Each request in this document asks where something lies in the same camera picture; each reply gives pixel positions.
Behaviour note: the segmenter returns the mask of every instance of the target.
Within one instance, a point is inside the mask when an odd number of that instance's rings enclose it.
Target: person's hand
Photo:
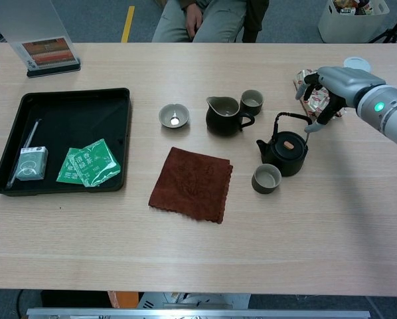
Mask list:
[[[187,12],[185,27],[187,28],[187,32],[192,39],[195,37],[196,31],[201,27],[203,15],[195,3],[189,5],[185,11]]]

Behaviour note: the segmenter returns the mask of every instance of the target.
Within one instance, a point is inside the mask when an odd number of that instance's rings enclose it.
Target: teapot lid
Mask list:
[[[298,160],[305,155],[305,140],[294,132],[278,133],[274,148],[278,156],[285,160]]]

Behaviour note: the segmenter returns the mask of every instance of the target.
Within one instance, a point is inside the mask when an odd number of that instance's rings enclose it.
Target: white lid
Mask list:
[[[343,66],[345,68],[357,68],[371,73],[370,63],[368,63],[367,60],[360,58],[359,56],[350,56],[343,61]]]

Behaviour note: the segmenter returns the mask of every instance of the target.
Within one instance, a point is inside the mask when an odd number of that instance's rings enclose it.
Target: robotic arm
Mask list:
[[[307,101],[314,89],[325,87],[330,102],[307,133],[319,131],[344,107],[355,108],[358,117],[397,143],[397,88],[366,71],[338,66],[323,66],[305,77],[296,100]]]

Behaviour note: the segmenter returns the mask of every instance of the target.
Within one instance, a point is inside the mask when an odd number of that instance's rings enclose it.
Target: black tray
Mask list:
[[[24,196],[119,190],[125,181],[130,115],[126,88],[24,95],[0,161],[0,194]],[[13,186],[6,189],[20,150],[39,118],[42,120],[31,147],[45,146],[48,150],[45,178],[40,181],[16,179]],[[56,181],[69,148],[84,148],[101,138],[119,162],[120,174],[97,187]]]

